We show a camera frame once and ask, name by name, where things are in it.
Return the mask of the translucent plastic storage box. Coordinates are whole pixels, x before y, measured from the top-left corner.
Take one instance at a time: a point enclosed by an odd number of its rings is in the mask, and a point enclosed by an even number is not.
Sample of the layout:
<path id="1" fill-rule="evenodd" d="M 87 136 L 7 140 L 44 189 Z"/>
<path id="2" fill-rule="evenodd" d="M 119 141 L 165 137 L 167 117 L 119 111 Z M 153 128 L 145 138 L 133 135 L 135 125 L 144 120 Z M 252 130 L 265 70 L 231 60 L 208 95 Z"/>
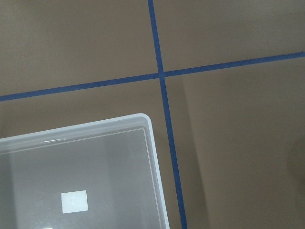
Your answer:
<path id="1" fill-rule="evenodd" d="M 88 211 L 62 213 L 61 193 Z M 131 114 L 0 141 L 3 229 L 167 229 L 152 122 Z"/>

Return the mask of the white square label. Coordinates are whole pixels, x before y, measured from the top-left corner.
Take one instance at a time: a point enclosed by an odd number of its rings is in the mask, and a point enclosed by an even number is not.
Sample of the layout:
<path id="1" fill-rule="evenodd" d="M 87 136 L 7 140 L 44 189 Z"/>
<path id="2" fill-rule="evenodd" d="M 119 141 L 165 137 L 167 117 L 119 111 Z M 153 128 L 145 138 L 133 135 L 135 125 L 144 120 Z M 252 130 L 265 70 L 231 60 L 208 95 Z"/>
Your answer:
<path id="1" fill-rule="evenodd" d="M 61 193 L 61 206 L 63 214 L 88 211 L 87 191 Z"/>

